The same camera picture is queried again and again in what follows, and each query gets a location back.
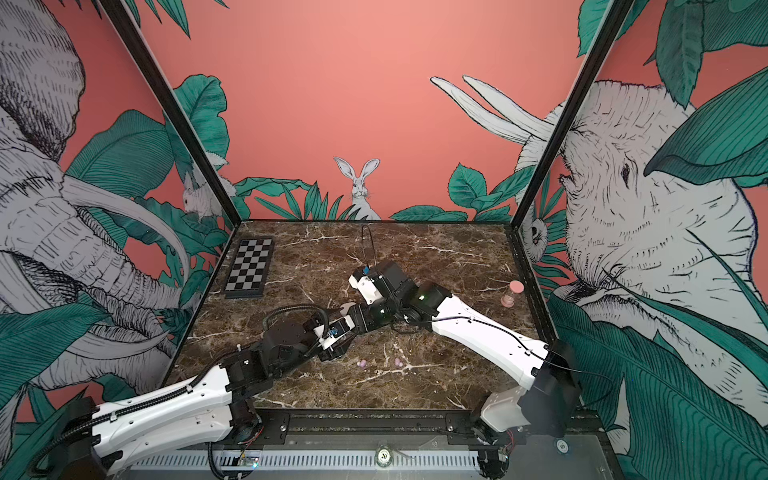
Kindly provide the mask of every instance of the black metal frame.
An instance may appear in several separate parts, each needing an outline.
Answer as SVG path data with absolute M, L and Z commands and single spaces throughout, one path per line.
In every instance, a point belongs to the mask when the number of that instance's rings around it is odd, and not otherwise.
M 200 168 L 206 182 L 211 190 L 214 191 L 216 198 L 221 203 L 224 215 L 229 219 L 233 227 L 237 227 L 240 224 L 240 215 L 237 213 L 237 209 L 227 195 L 227 192 L 224 191 L 224 187 L 221 186 L 218 175 L 208 162 L 205 150 L 200 144 L 189 119 L 184 111 L 181 110 L 176 101 L 174 91 L 171 90 L 163 72 L 155 63 L 154 56 L 144 42 L 144 37 L 136 28 L 131 14 L 120 0 L 101 0 L 101 7 L 107 13 L 115 31 L 120 35 L 125 48 L 128 49 L 139 70 L 141 70 L 144 79 L 146 79 L 149 87 L 152 89 L 157 101 L 160 102 L 169 121 L 179 134 L 181 141 L 184 142 L 184 146 L 189 150 L 195 164 Z
M 565 102 L 563 113 L 554 126 L 554 131 L 552 136 L 549 137 L 547 147 L 544 149 L 544 153 L 541 154 L 541 159 L 536 166 L 533 177 L 531 177 L 531 181 L 528 183 L 528 189 L 525 191 L 525 195 L 523 195 L 518 205 L 518 210 L 512 218 L 512 227 L 515 230 L 522 225 L 523 218 L 528 209 L 531 208 L 534 197 L 539 188 L 541 188 L 541 184 L 544 183 L 544 178 L 547 176 L 552 162 L 560 154 L 560 147 L 565 140 L 565 136 L 571 129 L 571 125 L 574 123 L 576 115 L 589 93 L 589 89 L 594 83 L 594 79 L 598 76 L 600 68 L 603 66 L 603 61 L 608 55 L 608 51 L 611 50 L 616 35 L 619 33 L 619 29 L 624 24 L 624 19 L 627 17 L 627 13 L 629 13 L 632 1 L 613 0 L 608 7 L 601 28 L 594 37 L 592 46 L 587 53 L 587 58 L 584 60 L 581 71 L 579 71 L 578 77 L 576 77 L 574 87 L 571 89 L 571 94 L 568 95 L 568 100 Z

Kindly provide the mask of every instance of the rabbit illustration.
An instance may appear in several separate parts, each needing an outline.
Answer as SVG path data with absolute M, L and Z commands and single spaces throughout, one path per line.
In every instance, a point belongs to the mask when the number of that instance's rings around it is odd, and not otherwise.
M 219 170 L 227 161 L 223 157 L 216 155 L 213 152 L 206 152 L 208 161 L 213 165 L 215 170 Z M 237 194 L 235 186 L 232 185 L 226 178 L 222 177 L 218 171 L 217 175 L 221 181 L 221 186 L 224 187 L 224 191 L 227 195 L 233 197 Z M 194 187 L 193 181 L 197 183 L 197 188 Z M 187 213 L 194 212 L 201 217 L 209 217 L 215 215 L 220 217 L 223 215 L 223 209 L 221 203 L 214 195 L 214 191 L 208 186 L 207 180 L 203 177 L 203 172 L 196 164 L 192 164 L 192 175 L 189 173 L 184 175 L 184 210 Z
M 374 158 L 367 161 L 359 177 L 355 175 L 355 169 L 346 160 L 338 157 L 334 157 L 333 160 L 339 165 L 341 173 L 352 181 L 351 211 L 359 209 L 355 215 L 355 220 L 381 220 L 382 218 L 368 205 L 368 189 L 366 188 L 366 177 L 379 166 L 379 159 Z

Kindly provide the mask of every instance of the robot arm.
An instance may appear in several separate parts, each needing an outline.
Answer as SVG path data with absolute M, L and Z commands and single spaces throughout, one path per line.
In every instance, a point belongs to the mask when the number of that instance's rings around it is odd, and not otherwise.
M 69 471 L 83 464 L 112 475 L 167 450 L 252 437 L 260 418 L 247 406 L 248 398 L 270 389 L 274 379 L 313 356 L 335 359 L 346 353 L 357 335 L 397 321 L 466 345 L 518 383 L 512 390 L 491 394 L 479 409 L 480 436 L 529 424 L 536 432 L 562 436 L 581 391 L 569 367 L 572 352 L 564 343 L 548 346 L 523 336 L 440 285 L 417 286 L 391 261 L 358 270 L 349 282 L 366 303 L 349 308 L 327 325 L 327 316 L 317 313 L 301 325 L 277 322 L 260 341 L 218 357 L 199 380 L 98 407 L 90 399 L 83 399 L 90 404 L 75 403 L 57 425 L 59 438 L 47 449 L 52 467 L 36 476 L 67 478 Z M 36 468 L 40 454 L 35 458 Z

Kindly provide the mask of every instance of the elephant tusk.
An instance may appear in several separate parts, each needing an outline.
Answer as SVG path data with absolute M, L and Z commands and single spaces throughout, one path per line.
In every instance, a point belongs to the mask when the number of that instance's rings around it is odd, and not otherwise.
M 530 132 L 483 108 L 474 98 L 451 82 L 440 77 L 432 77 L 429 80 L 448 94 L 472 120 L 492 134 L 520 145 L 523 145 L 531 136 Z
M 125 343 L 115 340 L 105 339 L 91 332 L 75 340 L 67 351 L 77 356 L 93 360 L 114 360 L 124 359 L 152 350 L 157 344 L 163 341 L 167 334 L 165 332 L 156 335 L 150 339 L 140 342 Z
M 99 207 L 109 210 L 115 214 L 124 215 L 133 220 L 142 222 L 147 227 L 158 232 L 165 237 L 165 240 L 176 250 L 181 259 L 183 270 L 183 283 L 187 282 L 190 271 L 190 261 L 184 245 L 179 237 L 165 222 L 157 215 L 143 208 L 141 205 L 128 200 L 120 195 L 113 194 L 103 188 L 91 185 L 74 177 L 64 175 L 64 183 L 61 187 L 61 195 L 72 205 L 78 207 Z
M 468 75 L 464 76 L 464 81 L 478 92 L 498 113 L 504 115 L 513 124 L 545 141 L 549 140 L 549 137 L 552 136 L 554 131 L 553 124 L 529 114 L 523 107 L 516 104 L 510 97 L 504 95 L 496 88 Z

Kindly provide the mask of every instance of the wallpaper mural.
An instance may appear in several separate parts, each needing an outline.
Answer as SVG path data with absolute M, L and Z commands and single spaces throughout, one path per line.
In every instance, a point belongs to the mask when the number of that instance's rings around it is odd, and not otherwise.
M 199 177 L 175 131 L 150 116 L 162 118 L 159 105 L 97 2 L 79 4 L 0 0 L 4 480 L 25 478 L 68 400 L 160 386 L 229 238 L 210 188 L 193 184 Z M 110 53 L 117 59 L 100 57 Z M 94 122 L 124 101 L 94 83 L 112 74 L 107 64 L 121 67 L 119 92 L 133 92 L 128 101 L 149 104 L 149 114 Z M 193 76 L 177 93 L 215 97 L 215 85 Z M 215 108 L 195 113 L 217 123 Z M 226 127 L 215 134 L 207 147 L 222 157 Z M 182 194 L 182 180 L 195 190 Z
M 580 32 L 605 4 L 582 4 Z M 768 3 L 633 15 L 525 218 L 527 255 L 580 368 L 612 379 L 581 377 L 628 478 L 768 478 Z
M 209 125 L 192 110 L 226 120 L 229 151 L 206 149 L 243 218 L 509 221 L 551 134 L 535 115 L 568 95 L 583 61 L 568 0 L 556 14 L 519 0 L 157 3 L 127 1 L 173 86 L 197 72 L 220 80 L 185 108 L 201 137 Z M 519 64 L 499 61 L 502 45 L 542 31 Z M 465 73 L 525 102 L 474 78 L 469 94 L 444 79 Z M 207 209 L 194 172 L 189 180 L 191 205 Z

